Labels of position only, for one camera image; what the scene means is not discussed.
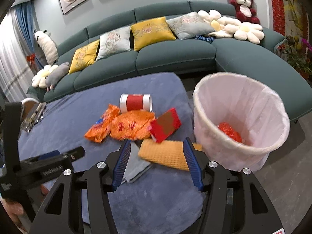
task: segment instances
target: embroidered pillow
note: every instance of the embroidered pillow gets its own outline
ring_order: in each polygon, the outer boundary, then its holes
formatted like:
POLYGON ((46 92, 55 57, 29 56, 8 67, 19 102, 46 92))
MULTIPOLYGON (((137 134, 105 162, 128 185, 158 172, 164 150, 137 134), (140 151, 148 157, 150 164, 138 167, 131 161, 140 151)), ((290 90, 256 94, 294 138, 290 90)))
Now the embroidered pillow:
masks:
POLYGON ((94 41, 86 46, 76 50, 71 62, 71 68, 68 74, 83 70, 84 68, 92 65, 96 60, 96 51, 99 46, 99 40, 94 41))
POLYGON ((153 43, 176 39, 165 17, 136 23, 131 26, 131 30, 135 39, 135 51, 153 43))
POLYGON ((195 11, 180 17, 168 19, 167 23, 180 40, 191 39, 196 35, 204 35, 215 31, 195 11))
POLYGON ((130 31, 131 27, 126 26, 101 35, 99 38, 99 54, 96 61, 113 54, 130 51, 130 31))

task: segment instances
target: sofa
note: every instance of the sofa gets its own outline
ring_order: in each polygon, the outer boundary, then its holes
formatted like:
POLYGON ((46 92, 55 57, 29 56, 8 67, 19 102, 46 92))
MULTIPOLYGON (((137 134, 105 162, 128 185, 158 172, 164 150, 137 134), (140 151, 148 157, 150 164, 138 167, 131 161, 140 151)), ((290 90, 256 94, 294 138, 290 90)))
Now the sofa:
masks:
MULTIPOLYGON (((210 1, 184 1, 157 3, 138 7, 131 11, 110 16, 93 23, 57 47, 57 64, 71 62, 76 49, 99 39, 105 32, 136 22, 165 16, 174 18, 192 11, 211 9, 222 15, 235 17, 230 4, 210 1)), ((40 101, 51 102, 77 91, 96 87, 131 77, 157 72, 186 74, 217 71, 243 74, 254 78, 275 90, 284 102, 291 121, 297 120, 312 109, 312 89, 288 63, 274 54, 285 40, 281 34, 264 28, 265 38, 260 45, 236 39, 215 39, 212 44, 202 40, 170 40, 133 50, 134 39, 130 36, 130 52, 101 59, 82 71, 63 77, 54 90, 28 89, 28 94, 40 101)))

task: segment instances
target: metal bolt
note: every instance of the metal bolt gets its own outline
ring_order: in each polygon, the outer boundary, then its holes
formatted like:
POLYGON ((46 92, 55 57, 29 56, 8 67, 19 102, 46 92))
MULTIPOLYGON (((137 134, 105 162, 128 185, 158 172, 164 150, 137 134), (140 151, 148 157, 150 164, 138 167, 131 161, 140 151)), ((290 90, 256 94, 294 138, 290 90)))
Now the metal bolt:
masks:
POLYGON ((245 174, 247 174, 247 175, 249 175, 251 172, 252 172, 252 171, 251 171, 250 169, 248 169, 248 168, 244 168, 244 169, 243 169, 243 173, 245 173, 245 174))
POLYGON ((65 176, 71 175, 71 169, 67 169, 63 172, 65 176))
POLYGON ((104 168, 106 166, 106 164, 104 162, 99 162, 96 167, 97 168, 104 168))
POLYGON ((218 166, 218 164, 215 161, 210 161, 209 162, 209 166, 212 167, 212 168, 216 168, 218 166))

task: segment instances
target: red teddy bear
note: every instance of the red teddy bear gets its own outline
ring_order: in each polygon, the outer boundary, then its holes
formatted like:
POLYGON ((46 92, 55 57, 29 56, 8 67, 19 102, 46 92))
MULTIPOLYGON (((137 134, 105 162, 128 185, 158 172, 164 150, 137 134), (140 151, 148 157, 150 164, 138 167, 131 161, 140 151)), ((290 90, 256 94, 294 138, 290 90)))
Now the red teddy bear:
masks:
POLYGON ((235 7, 239 21, 260 24, 259 18, 255 17, 256 11, 251 8, 253 0, 231 0, 230 3, 235 7))

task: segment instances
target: garbage bag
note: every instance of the garbage bag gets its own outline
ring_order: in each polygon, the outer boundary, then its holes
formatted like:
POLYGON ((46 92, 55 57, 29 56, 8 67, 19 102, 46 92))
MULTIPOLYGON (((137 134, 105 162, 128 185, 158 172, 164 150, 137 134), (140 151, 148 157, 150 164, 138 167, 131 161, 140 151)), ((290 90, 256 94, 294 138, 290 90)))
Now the garbage bag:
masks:
POLYGON ((263 83, 234 73, 205 76, 195 87, 194 133, 210 160, 241 171, 262 168, 287 139, 290 121, 280 96, 263 83), (238 143, 218 129, 229 123, 238 143))

